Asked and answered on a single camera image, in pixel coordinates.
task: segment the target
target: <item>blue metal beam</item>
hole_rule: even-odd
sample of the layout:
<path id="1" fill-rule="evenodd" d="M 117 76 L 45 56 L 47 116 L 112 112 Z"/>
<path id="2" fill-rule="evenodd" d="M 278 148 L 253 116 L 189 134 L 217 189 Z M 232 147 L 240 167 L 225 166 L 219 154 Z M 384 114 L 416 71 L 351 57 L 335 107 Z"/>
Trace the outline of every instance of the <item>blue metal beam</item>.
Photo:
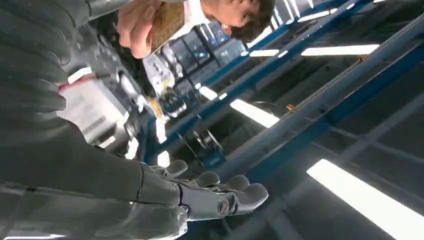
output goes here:
<path id="1" fill-rule="evenodd" d="M 296 106 L 295 112 L 286 113 L 274 126 L 265 129 L 260 134 L 253 137 L 247 143 L 232 152 L 229 156 L 227 156 L 227 162 L 218 171 L 220 177 L 225 179 L 241 166 L 249 166 L 255 161 L 254 159 L 249 158 L 253 156 L 256 151 L 268 146 L 270 143 L 278 139 L 279 136 L 290 131 L 298 121 L 316 111 L 322 104 L 325 104 L 334 98 L 338 93 L 357 81 L 360 76 L 372 70 L 373 67 L 381 63 L 385 58 L 389 57 L 391 53 L 400 49 L 407 42 L 422 32 L 424 32 L 424 14 L 416 18 L 402 30 L 385 41 L 364 61 L 351 66 L 332 81 L 324 85 L 320 90 L 301 102 L 298 106 Z"/>
<path id="2" fill-rule="evenodd" d="M 235 84 L 224 89 L 222 93 L 226 93 L 227 97 L 225 97 L 224 99 L 215 99 L 203 105 L 202 108 L 199 109 L 197 112 L 193 112 L 183 118 L 175 126 L 175 131 L 170 132 L 168 134 L 167 140 L 155 149 L 153 149 L 153 151 L 150 152 L 147 158 L 151 155 L 155 155 L 166 150 L 171 144 L 174 144 L 175 142 L 179 141 L 180 136 L 192 130 L 199 120 L 208 118 L 212 116 L 215 112 L 226 107 L 229 103 L 234 101 L 240 94 L 260 82 L 264 77 L 268 76 L 276 69 L 281 67 L 281 65 L 289 62 L 292 57 L 298 56 L 308 45 L 310 45 L 313 41 L 322 36 L 331 27 L 333 27 L 335 22 L 342 19 L 346 15 L 355 13 L 370 1 L 371 0 L 348 1 L 347 3 L 339 7 L 338 11 L 336 11 L 334 14 L 324 19 L 321 19 L 317 24 L 315 24 L 309 30 L 301 34 L 295 41 L 292 41 L 280 50 L 280 53 L 287 51 L 286 55 L 278 57 L 279 54 L 277 54 L 274 57 L 269 57 L 264 64 L 258 66 L 255 70 L 248 72 L 240 79 L 238 79 Z M 348 10 L 347 7 L 353 3 L 355 3 L 355 6 Z"/>
<path id="3" fill-rule="evenodd" d="M 257 167 L 252 168 L 248 172 L 247 176 L 249 180 L 252 182 L 263 181 L 267 176 L 272 174 L 272 171 L 283 167 L 296 152 L 301 151 L 302 148 L 310 144 L 316 137 L 328 131 L 335 124 L 372 99 L 376 94 L 399 80 L 402 74 L 408 72 L 422 60 L 424 60 L 424 44 L 401 56 L 343 102 L 299 135 L 295 136 L 290 142 L 268 154 Z"/>

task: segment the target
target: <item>fluorescent light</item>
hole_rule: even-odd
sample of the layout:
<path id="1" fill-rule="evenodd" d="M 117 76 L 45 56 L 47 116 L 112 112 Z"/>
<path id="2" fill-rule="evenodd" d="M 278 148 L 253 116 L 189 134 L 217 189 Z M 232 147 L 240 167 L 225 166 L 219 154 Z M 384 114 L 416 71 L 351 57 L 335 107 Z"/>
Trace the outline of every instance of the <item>fluorescent light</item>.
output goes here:
<path id="1" fill-rule="evenodd" d="M 347 10 L 353 8 L 355 6 L 355 3 L 350 4 L 349 6 L 346 7 Z"/>
<path id="2" fill-rule="evenodd" d="M 278 117 L 240 99 L 230 103 L 230 106 L 266 128 L 270 128 L 280 120 Z"/>
<path id="3" fill-rule="evenodd" d="M 372 53 L 378 44 L 311 47 L 301 53 L 302 56 L 336 56 L 336 55 L 365 55 Z"/>
<path id="4" fill-rule="evenodd" d="M 250 53 L 251 57 L 271 57 L 279 53 L 278 49 L 256 50 Z"/>
<path id="5" fill-rule="evenodd" d="M 3 240 L 9 239 L 57 239 L 66 237 L 65 235 L 50 234 L 50 236 L 7 236 Z"/>
<path id="6" fill-rule="evenodd" d="M 286 55 L 288 52 L 289 52 L 289 51 L 284 50 L 282 53 L 280 53 L 280 54 L 278 55 L 278 58 L 283 57 L 283 56 L 284 56 L 284 55 Z"/>
<path id="7" fill-rule="evenodd" d="M 227 93 L 222 94 L 221 96 L 219 96 L 219 100 L 223 100 L 227 97 Z"/>
<path id="8" fill-rule="evenodd" d="M 87 66 L 87 67 L 83 67 L 83 68 L 81 68 L 80 70 L 76 71 L 74 74 L 70 75 L 70 76 L 67 78 L 67 82 L 68 82 L 69 84 L 73 84 L 73 83 L 75 83 L 78 79 L 80 79 L 80 78 L 84 77 L 85 75 L 92 74 L 92 73 L 93 73 L 93 71 L 92 71 L 92 68 L 91 68 L 91 67 L 89 67 L 89 66 Z"/>
<path id="9" fill-rule="evenodd" d="M 247 56 L 249 53 L 250 53 L 249 51 L 242 51 L 240 53 L 240 56 L 244 57 L 244 56 Z"/>
<path id="10" fill-rule="evenodd" d="M 396 240 L 424 239 L 424 217 L 331 162 L 307 173 Z"/>
<path id="11" fill-rule="evenodd" d="M 163 151 L 157 155 L 157 165 L 166 168 L 170 165 L 170 154 L 168 151 Z"/>
<path id="12" fill-rule="evenodd" d="M 311 14 L 311 15 L 303 16 L 303 17 L 299 18 L 299 20 L 297 20 L 297 21 L 299 23 L 301 23 L 301 22 L 305 22 L 305 21 L 308 21 L 308 20 L 316 19 L 316 18 L 322 18 L 322 17 L 328 16 L 328 15 L 330 15 L 329 11 L 320 11 L 320 12 L 317 12 L 317 13 L 314 13 L 314 14 Z"/>
<path id="13" fill-rule="evenodd" d="M 271 24 L 272 24 L 272 27 L 274 29 L 278 28 L 278 24 L 277 24 L 276 18 L 274 16 L 271 17 Z"/>
<path id="14" fill-rule="evenodd" d="M 281 19 L 280 12 L 278 11 L 277 7 L 274 7 L 274 13 L 275 13 L 275 16 L 277 18 L 278 24 L 282 25 L 283 20 Z"/>
<path id="15" fill-rule="evenodd" d="M 130 160 L 134 159 L 136 157 L 138 148 L 139 148 L 139 141 L 137 141 L 137 138 L 133 137 L 128 142 L 128 151 L 125 154 L 125 158 Z"/>
<path id="16" fill-rule="evenodd" d="M 293 16 L 293 12 L 289 6 L 289 2 L 287 0 L 283 0 L 283 1 L 284 1 L 285 8 L 287 9 L 288 15 L 290 15 L 290 20 L 294 21 L 295 16 Z"/>
<path id="17" fill-rule="evenodd" d="M 257 38 L 255 38 L 255 40 L 253 40 L 252 42 L 247 43 L 247 47 L 251 48 L 253 47 L 253 45 L 259 43 L 259 41 L 261 41 L 262 39 L 264 39 L 266 36 L 268 36 L 270 33 L 272 33 L 273 30 L 271 29 L 270 26 L 266 27 L 263 32 L 261 34 L 259 34 L 259 36 L 257 36 Z"/>
<path id="18" fill-rule="evenodd" d="M 314 3 L 312 2 L 312 0 L 307 0 L 307 2 L 309 3 L 309 7 L 311 9 L 313 9 L 314 8 Z"/>
<path id="19" fill-rule="evenodd" d="M 102 149 L 107 148 L 109 145 L 113 144 L 117 139 L 114 136 L 109 137 L 108 139 L 106 139 L 104 142 L 102 142 L 99 147 L 101 147 Z"/>
<path id="20" fill-rule="evenodd" d="M 299 12 L 298 5 L 296 4 L 296 0 L 290 0 L 291 5 L 293 6 L 294 12 L 298 18 L 301 17 L 301 13 Z"/>
<path id="21" fill-rule="evenodd" d="M 216 92 L 214 92 L 214 91 L 212 91 L 209 87 L 207 87 L 207 86 L 202 86 L 200 89 L 199 89 L 199 92 L 203 95 L 203 96 L 205 96 L 207 99 L 209 99 L 209 100 L 214 100 L 214 99 L 216 99 L 217 97 L 218 97 L 218 94 L 216 93 Z"/>

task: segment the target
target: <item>white shirt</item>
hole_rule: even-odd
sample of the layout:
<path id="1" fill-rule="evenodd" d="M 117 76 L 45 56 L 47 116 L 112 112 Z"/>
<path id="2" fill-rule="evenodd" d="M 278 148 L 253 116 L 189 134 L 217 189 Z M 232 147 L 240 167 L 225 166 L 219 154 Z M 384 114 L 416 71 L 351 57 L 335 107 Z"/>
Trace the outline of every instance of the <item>white shirt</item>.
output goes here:
<path id="1" fill-rule="evenodd" d="M 184 22 L 185 24 L 170 38 L 171 40 L 188 34 L 196 25 L 210 22 L 203 13 L 200 0 L 184 1 Z"/>

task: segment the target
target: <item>man's hair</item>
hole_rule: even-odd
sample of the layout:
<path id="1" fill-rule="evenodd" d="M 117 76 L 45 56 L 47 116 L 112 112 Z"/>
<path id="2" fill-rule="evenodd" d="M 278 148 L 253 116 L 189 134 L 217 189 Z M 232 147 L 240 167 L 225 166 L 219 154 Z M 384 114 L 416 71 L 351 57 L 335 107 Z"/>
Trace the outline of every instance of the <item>man's hair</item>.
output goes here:
<path id="1" fill-rule="evenodd" d="M 275 0 L 259 0 L 259 12 L 250 17 L 250 21 L 242 27 L 231 27 L 231 37 L 250 43 L 255 40 L 270 24 L 273 16 Z"/>

